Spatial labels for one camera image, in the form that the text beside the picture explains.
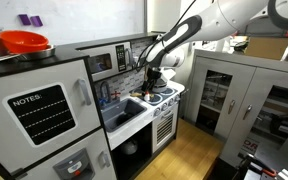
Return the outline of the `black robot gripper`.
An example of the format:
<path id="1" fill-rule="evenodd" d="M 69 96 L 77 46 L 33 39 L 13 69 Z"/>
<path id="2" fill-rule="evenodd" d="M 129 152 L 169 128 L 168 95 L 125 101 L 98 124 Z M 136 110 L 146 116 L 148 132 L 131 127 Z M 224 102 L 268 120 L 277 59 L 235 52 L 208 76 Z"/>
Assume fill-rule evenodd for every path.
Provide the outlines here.
<path id="1" fill-rule="evenodd" d="M 155 71 L 152 68 L 149 68 L 147 70 L 146 75 L 147 75 L 147 79 L 146 79 L 146 81 L 143 82 L 143 84 L 141 86 L 141 90 L 143 92 L 147 91 L 149 83 L 152 83 L 150 88 L 149 88 L 149 92 L 150 93 L 156 93 L 154 91 L 155 82 L 161 77 L 162 73 L 160 71 Z"/>

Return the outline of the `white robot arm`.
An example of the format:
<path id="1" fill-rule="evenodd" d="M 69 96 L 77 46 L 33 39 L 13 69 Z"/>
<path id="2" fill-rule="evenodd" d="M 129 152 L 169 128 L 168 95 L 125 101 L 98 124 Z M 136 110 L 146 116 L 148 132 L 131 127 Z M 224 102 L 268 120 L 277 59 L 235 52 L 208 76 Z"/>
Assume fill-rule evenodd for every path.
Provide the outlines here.
<path id="1" fill-rule="evenodd" d="M 179 49 L 191 41 L 216 41 L 232 35 L 260 17 L 268 17 L 280 29 L 288 30 L 288 0 L 216 0 L 157 38 L 139 61 L 148 64 L 142 90 L 151 90 L 159 78 L 167 81 L 161 68 L 179 67 L 185 59 Z"/>

